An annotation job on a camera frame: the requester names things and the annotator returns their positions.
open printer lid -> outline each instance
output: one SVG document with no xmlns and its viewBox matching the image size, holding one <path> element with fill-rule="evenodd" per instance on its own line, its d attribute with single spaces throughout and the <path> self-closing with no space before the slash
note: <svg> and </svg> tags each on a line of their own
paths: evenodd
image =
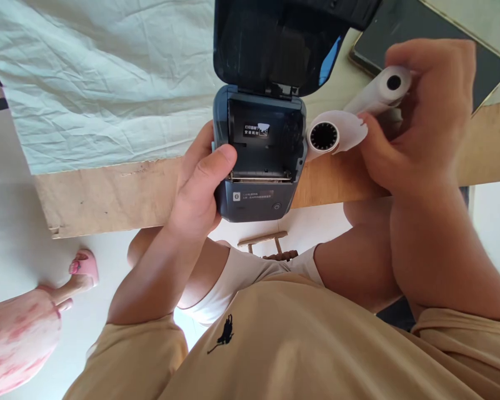
<svg viewBox="0 0 500 400">
<path fill-rule="evenodd" d="M 329 78 L 350 27 L 381 0 L 216 0 L 217 76 L 255 94 L 306 96 Z"/>
</svg>

wooden table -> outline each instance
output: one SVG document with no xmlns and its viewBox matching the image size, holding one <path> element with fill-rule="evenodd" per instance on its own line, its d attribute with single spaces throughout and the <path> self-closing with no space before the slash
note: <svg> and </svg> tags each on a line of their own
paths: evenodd
<svg viewBox="0 0 500 400">
<path fill-rule="evenodd" d="M 53 238 L 163 225 L 170 213 L 181 158 L 34 176 Z M 462 186 L 500 181 L 500 103 L 472 120 L 459 157 Z M 359 150 L 306 165 L 293 208 L 384 196 Z"/>
</svg>

gold phone case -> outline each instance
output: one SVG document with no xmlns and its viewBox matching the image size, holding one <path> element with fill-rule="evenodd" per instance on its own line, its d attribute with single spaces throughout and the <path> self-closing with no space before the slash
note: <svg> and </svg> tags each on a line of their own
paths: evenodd
<svg viewBox="0 0 500 400">
<path fill-rule="evenodd" d="M 494 54 L 496 54 L 498 57 L 500 57 L 500 51 L 496 50 L 494 47 L 492 47 L 489 43 L 486 43 L 484 40 L 482 40 L 481 38 L 477 37 L 475 34 L 473 34 L 471 31 L 469 31 L 467 28 L 465 28 L 464 26 L 462 26 L 459 22 L 453 20 L 452 18 L 450 18 L 448 15 L 446 15 L 445 13 L 443 13 L 442 11 L 436 9 L 434 6 L 432 6 L 431 4 L 428 4 L 426 2 L 426 0 L 417 0 L 419 2 L 421 2 L 424 6 L 428 7 L 430 10 L 432 10 L 435 14 L 439 15 L 441 18 L 447 20 L 449 23 L 451 23 L 452 25 L 454 25 L 455 27 L 459 28 L 460 30 L 462 30 L 464 33 L 466 33 L 467 35 L 470 36 L 471 39 L 473 39 L 475 42 L 485 46 L 486 48 L 488 48 L 490 51 L 492 51 Z M 357 41 L 359 40 L 359 38 L 361 37 L 361 35 L 363 34 L 363 32 L 361 32 L 358 37 L 356 38 L 356 40 L 354 41 L 354 43 L 352 44 L 352 47 L 350 48 L 350 50 L 348 51 L 348 59 L 353 63 L 355 64 L 357 67 L 359 67 L 360 69 L 362 69 L 363 71 L 365 71 L 367 74 L 369 75 L 373 75 L 367 68 L 365 68 L 365 66 L 359 64 L 355 59 L 352 58 L 352 54 L 354 52 L 354 47 L 356 46 L 356 43 Z M 483 99 L 482 103 L 478 106 L 478 108 L 476 108 L 476 110 L 472 113 L 472 116 L 474 116 L 474 114 L 476 114 L 478 112 L 478 110 L 485 104 L 485 102 L 489 99 L 489 97 L 491 97 L 491 95 L 493 94 L 493 92 L 498 89 L 498 87 L 500 86 L 500 82 L 498 82 L 498 84 L 494 87 L 494 89 L 485 97 L 485 99 Z"/>
</svg>

phone screen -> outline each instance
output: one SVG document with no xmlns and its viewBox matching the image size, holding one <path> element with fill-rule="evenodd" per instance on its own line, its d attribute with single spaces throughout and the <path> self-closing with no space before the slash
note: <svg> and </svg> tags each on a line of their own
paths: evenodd
<svg viewBox="0 0 500 400">
<path fill-rule="evenodd" d="M 385 67 L 385 52 L 390 46 L 415 38 L 476 42 L 474 110 L 500 83 L 500 56 L 418 0 L 383 0 L 350 56 L 370 73 L 378 74 Z"/>
</svg>

printer sticker label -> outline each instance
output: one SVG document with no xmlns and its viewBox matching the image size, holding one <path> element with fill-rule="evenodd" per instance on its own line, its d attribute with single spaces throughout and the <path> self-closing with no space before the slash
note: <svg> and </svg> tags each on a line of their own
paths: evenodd
<svg viewBox="0 0 500 400">
<path fill-rule="evenodd" d="M 248 193 L 241 193 L 241 199 L 250 200 L 259 198 L 272 198 L 273 195 L 274 191 L 248 192 Z"/>
<path fill-rule="evenodd" d="M 265 123 L 245 123 L 243 136 L 266 138 L 270 127 L 270 124 Z"/>
</svg>

